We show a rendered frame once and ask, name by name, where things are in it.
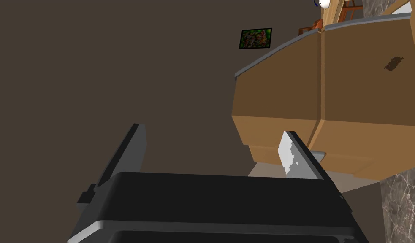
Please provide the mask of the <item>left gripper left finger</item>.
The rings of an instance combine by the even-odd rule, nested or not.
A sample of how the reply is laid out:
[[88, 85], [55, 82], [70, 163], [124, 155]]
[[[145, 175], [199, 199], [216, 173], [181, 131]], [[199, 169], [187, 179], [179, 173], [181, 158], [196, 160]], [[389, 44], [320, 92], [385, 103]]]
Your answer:
[[119, 172], [139, 172], [147, 148], [146, 127], [133, 124], [100, 176], [97, 187]]

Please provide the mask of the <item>green framed wall picture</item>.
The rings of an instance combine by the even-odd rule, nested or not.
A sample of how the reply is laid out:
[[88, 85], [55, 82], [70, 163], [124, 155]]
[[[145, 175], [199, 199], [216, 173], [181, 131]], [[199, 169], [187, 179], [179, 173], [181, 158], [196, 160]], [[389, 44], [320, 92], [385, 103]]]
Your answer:
[[272, 28], [242, 30], [239, 49], [268, 49], [271, 47]]

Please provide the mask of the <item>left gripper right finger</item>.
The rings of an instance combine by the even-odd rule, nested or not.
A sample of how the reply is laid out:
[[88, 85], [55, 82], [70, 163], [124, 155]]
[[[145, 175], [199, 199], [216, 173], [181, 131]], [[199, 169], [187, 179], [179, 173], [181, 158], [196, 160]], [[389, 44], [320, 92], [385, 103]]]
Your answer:
[[309, 150], [294, 131], [283, 132], [277, 151], [286, 178], [322, 179], [314, 161], [320, 163], [325, 153]]

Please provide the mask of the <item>brown wooden chair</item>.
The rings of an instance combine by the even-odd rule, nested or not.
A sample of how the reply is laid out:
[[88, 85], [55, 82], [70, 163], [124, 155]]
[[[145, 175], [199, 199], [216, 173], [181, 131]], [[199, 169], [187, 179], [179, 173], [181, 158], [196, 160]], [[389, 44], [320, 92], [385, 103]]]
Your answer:
[[358, 15], [360, 12], [363, 12], [363, 3], [361, 0], [358, 0], [358, 2], [355, 0], [344, 0], [337, 22], [339, 23], [353, 20], [355, 18], [356, 12]]

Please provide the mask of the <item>brown wooden cabinet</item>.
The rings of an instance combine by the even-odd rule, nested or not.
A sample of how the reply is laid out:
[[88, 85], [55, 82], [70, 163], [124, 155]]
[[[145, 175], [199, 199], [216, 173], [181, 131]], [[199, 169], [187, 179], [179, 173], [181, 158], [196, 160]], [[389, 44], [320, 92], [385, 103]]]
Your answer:
[[236, 73], [232, 118], [257, 162], [285, 130], [327, 171], [382, 180], [415, 167], [415, 0], [300, 33]]

